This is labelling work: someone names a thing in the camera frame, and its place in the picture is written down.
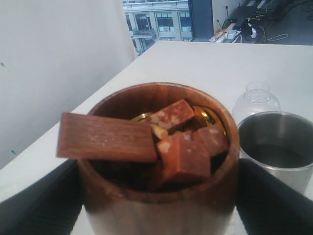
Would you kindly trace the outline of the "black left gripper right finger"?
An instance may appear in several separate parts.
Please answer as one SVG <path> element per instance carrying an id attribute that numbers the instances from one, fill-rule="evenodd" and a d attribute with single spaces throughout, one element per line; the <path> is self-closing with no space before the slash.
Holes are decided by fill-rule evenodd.
<path id="1" fill-rule="evenodd" d="M 249 235 L 311 235 L 313 202 L 263 168 L 239 160 L 236 207 Z"/>

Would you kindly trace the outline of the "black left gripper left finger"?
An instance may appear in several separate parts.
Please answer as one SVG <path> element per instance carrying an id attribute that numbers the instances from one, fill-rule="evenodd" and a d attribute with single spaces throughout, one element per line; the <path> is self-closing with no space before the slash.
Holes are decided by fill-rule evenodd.
<path id="1" fill-rule="evenodd" d="M 69 235 L 83 205 L 76 161 L 67 160 L 0 204 L 2 235 Z"/>

